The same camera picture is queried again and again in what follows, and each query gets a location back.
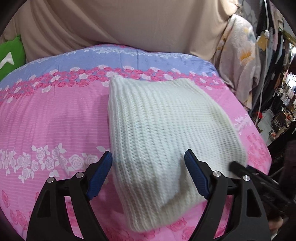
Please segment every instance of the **bed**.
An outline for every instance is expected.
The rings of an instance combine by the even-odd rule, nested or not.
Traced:
[[[150,53],[111,44],[38,59],[0,82],[0,207],[24,239],[45,180],[84,171],[109,150],[107,104],[109,79],[115,74],[139,81],[193,80],[230,117],[247,151],[248,164],[268,173],[271,157],[265,143],[210,62],[187,54]],[[188,240],[205,205],[195,206],[169,226],[135,233],[125,225],[112,172],[91,201],[110,241]],[[74,234],[82,237],[71,200],[66,199],[66,206]],[[217,237],[224,233],[230,208],[231,197]]]

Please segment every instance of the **white cord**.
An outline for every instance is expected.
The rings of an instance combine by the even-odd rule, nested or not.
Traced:
[[[269,39],[269,17],[268,17],[268,11],[267,11],[267,2],[266,0],[264,0],[265,3],[265,12],[266,12],[266,18],[267,18],[267,25],[266,25],[266,30],[264,33],[264,36],[266,39]],[[259,110],[258,110],[258,114],[257,114],[257,118],[256,118],[256,122],[255,122],[255,126],[258,124],[258,119],[259,119],[259,114],[261,111],[261,104],[262,104],[262,95],[263,95],[263,88],[264,88],[264,82],[265,82],[265,77],[266,77],[266,71],[267,71],[267,57],[268,57],[268,50],[267,50],[267,42],[265,41],[265,46],[266,46],[266,55],[265,55],[265,70],[264,70],[264,78],[263,78],[263,83],[262,83],[262,88],[261,88],[261,92],[260,92],[260,103],[259,103]]]

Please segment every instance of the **knitted fabric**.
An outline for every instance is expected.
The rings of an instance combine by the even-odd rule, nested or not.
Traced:
[[[171,224],[204,201],[184,164],[187,149],[225,176],[231,161],[246,165],[229,117],[189,79],[114,76],[108,112],[114,183],[136,232]]]

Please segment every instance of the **silver bolt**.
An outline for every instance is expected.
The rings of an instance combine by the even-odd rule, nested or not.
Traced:
[[[250,181],[250,177],[247,176],[247,175],[243,176],[242,178],[243,178],[246,182]]]
[[[213,175],[215,177],[219,177],[219,176],[221,176],[221,172],[219,172],[219,171],[213,171]]]
[[[76,173],[76,177],[77,178],[82,178],[83,176],[84,176],[84,173],[83,172]]]
[[[49,177],[48,179],[47,179],[47,182],[48,183],[52,183],[54,181],[54,178],[53,177]]]

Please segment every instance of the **green pillow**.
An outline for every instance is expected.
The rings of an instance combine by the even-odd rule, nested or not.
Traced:
[[[0,81],[25,63],[26,54],[20,36],[0,45]]]

